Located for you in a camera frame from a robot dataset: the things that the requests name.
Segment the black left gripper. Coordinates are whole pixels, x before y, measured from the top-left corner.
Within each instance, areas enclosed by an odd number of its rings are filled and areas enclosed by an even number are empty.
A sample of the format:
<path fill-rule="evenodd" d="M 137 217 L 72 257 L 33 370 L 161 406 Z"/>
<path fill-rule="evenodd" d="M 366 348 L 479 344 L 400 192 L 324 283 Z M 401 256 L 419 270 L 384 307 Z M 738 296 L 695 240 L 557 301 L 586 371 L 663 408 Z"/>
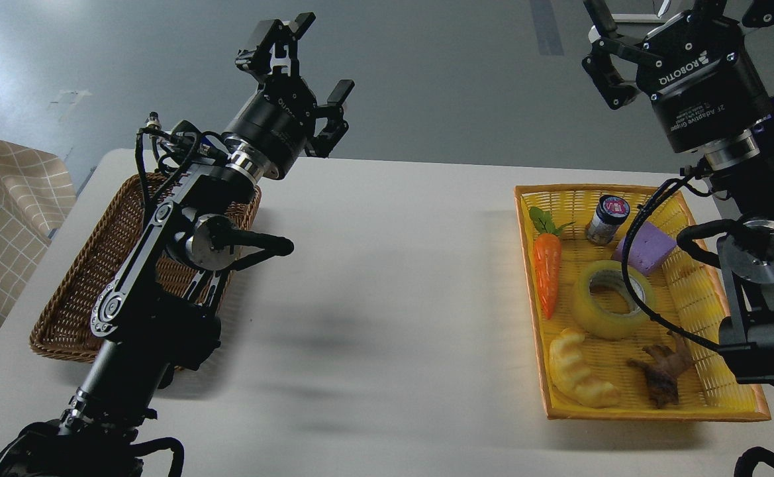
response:
<path fill-rule="evenodd" d="M 326 103 L 315 106 L 300 76 L 298 42 L 314 22 L 313 12 L 260 21 L 235 57 L 236 69 L 260 84 L 225 128 L 228 167 L 251 181 L 283 179 L 304 148 L 310 157 L 329 157 L 350 129 L 344 107 L 354 80 L 339 79 Z"/>

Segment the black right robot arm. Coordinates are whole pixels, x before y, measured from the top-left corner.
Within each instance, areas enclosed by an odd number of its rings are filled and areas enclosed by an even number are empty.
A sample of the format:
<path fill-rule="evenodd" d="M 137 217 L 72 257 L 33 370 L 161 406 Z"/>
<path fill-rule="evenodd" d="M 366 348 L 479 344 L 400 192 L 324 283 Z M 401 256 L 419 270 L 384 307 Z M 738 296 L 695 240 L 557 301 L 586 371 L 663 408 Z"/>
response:
<path fill-rule="evenodd" d="M 623 262 L 644 221 L 693 178 L 708 178 L 740 214 L 688 226 L 675 239 L 693 260 L 722 273 L 729 310 L 718 341 L 646 312 L 722 356 L 738 383 L 774 387 L 774 305 L 767 302 L 774 296 L 774 96 L 744 43 L 744 28 L 774 25 L 774 1 L 753 1 L 740 21 L 724 15 L 723 1 L 696 1 L 641 40 L 620 33 L 604 1 L 584 5 L 595 33 L 581 64 L 605 103 L 619 109 L 644 93 L 674 151 L 702 154 L 641 208 L 624 238 Z M 734 475 L 750 476 L 758 464 L 774 468 L 774 453 L 750 448 Z"/>

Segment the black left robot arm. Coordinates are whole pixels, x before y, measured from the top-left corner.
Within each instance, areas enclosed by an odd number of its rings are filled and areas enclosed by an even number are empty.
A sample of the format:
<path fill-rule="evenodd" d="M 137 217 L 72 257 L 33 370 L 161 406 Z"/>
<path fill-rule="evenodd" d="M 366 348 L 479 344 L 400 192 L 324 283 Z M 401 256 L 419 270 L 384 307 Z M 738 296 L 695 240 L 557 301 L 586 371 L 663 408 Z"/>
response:
<path fill-rule="evenodd" d="M 168 474 L 183 474 L 181 441 L 136 442 L 139 426 L 157 416 L 154 392 L 178 366 L 196 370 L 220 346 L 217 311 L 230 273 L 294 248 L 239 229 L 227 209 L 250 203 L 260 179 L 283 179 L 300 154 L 327 157 L 348 132 L 352 79 L 319 105 L 300 76 L 298 44 L 314 20 L 306 12 L 257 25 L 235 58 L 257 90 L 222 133 L 187 121 L 166 132 L 156 112 L 138 130 L 141 230 L 91 309 L 89 328 L 103 345 L 60 419 L 27 425 L 0 452 L 0 476 L 139 476 L 142 459 L 164 450 Z"/>

